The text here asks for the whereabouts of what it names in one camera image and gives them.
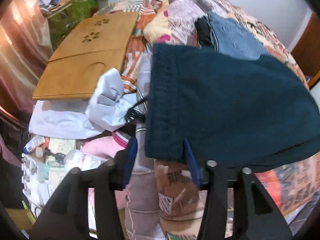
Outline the black folded garment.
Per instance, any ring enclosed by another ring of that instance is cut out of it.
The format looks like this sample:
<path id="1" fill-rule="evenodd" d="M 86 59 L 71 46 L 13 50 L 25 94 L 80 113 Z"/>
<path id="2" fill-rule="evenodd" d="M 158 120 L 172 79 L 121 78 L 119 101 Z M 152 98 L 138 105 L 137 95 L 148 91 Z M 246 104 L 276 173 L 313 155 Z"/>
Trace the black folded garment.
<path id="1" fill-rule="evenodd" d="M 195 28 L 197 32 L 197 40 L 200 46 L 213 48 L 214 44 L 210 37 L 211 30 L 207 18 L 205 16 L 196 20 Z"/>

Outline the dark teal pants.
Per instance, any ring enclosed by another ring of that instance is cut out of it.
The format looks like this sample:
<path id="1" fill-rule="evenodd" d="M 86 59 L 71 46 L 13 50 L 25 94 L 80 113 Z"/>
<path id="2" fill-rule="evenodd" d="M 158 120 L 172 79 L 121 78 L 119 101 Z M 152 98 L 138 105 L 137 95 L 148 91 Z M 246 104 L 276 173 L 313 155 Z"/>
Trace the dark teal pants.
<path id="1" fill-rule="evenodd" d="M 272 56 L 240 60 L 210 48 L 153 48 L 146 156 L 181 161 L 184 139 L 200 165 L 264 172 L 319 152 L 319 109 Z"/>

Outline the wooden lap tray table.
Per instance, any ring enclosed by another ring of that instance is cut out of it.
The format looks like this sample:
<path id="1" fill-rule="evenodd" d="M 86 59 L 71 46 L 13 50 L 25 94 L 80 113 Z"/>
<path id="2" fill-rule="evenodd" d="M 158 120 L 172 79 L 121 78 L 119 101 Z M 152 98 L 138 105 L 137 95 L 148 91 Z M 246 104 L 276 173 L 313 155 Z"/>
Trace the wooden lap tray table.
<path id="1" fill-rule="evenodd" d="M 137 18 L 115 12 L 82 20 L 49 59 L 33 100 L 89 99 L 102 74 L 121 71 Z"/>

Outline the printed newspaper-pattern bedspread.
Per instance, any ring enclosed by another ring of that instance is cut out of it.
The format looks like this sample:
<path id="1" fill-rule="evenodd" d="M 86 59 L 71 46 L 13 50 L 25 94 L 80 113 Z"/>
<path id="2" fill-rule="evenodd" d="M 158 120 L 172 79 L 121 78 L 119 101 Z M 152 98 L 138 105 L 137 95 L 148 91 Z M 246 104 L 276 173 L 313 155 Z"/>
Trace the printed newspaper-pattern bedspread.
<path id="1" fill-rule="evenodd" d="M 226 0 L 167 0 L 145 27 L 129 239 L 196 239 L 209 160 L 265 172 L 319 154 L 319 109 L 265 25 Z"/>

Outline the white plastic bag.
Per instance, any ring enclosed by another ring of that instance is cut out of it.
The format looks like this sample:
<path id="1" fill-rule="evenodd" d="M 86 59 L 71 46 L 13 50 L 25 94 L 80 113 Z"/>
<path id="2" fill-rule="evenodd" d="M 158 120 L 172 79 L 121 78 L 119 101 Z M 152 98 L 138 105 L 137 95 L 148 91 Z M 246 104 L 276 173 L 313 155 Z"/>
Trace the white plastic bag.
<path id="1" fill-rule="evenodd" d="M 136 102 L 136 93 L 124 93 L 118 70 L 111 68 L 99 77 L 85 113 L 89 121 L 113 132 L 125 125 L 124 116 Z"/>

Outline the brown wooden door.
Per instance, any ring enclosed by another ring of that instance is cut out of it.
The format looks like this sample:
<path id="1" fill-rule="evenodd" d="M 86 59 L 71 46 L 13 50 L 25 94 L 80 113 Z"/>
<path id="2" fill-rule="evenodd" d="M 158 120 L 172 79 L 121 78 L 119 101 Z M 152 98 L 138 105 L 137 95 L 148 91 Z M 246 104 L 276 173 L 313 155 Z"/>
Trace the brown wooden door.
<path id="1" fill-rule="evenodd" d="M 312 14 L 303 35 L 291 53 L 306 76 L 315 77 L 319 72 L 319 46 L 319 18 Z"/>

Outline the folded blue jeans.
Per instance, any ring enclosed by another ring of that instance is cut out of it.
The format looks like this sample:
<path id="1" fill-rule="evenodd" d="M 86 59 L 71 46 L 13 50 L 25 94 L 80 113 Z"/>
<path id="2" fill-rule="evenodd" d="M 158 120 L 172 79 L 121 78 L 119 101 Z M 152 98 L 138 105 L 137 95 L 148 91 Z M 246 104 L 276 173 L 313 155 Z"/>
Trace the folded blue jeans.
<path id="1" fill-rule="evenodd" d="M 241 60 L 257 60 L 261 55 L 269 55 L 254 35 L 236 20 L 210 11 L 207 22 L 212 45 L 218 53 Z"/>

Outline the green storage bag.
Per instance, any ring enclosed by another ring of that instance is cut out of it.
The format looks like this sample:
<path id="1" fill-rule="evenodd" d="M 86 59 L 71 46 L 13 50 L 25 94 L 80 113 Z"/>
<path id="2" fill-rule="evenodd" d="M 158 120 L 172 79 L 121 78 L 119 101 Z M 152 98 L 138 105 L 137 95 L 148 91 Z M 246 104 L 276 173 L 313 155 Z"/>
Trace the green storage bag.
<path id="1" fill-rule="evenodd" d="M 47 17 L 52 49 L 56 50 L 64 38 L 84 19 L 97 12 L 96 0 L 72 0 Z"/>

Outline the orange-pink curtain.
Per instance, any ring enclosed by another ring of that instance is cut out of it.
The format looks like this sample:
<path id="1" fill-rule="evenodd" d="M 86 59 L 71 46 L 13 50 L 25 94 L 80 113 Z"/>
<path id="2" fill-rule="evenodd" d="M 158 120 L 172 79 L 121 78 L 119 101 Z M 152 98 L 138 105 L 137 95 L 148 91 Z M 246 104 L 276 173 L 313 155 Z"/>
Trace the orange-pink curtain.
<path id="1" fill-rule="evenodd" d="M 1 3 L 1 107 L 29 119 L 33 93 L 53 54 L 49 25 L 38 0 Z"/>

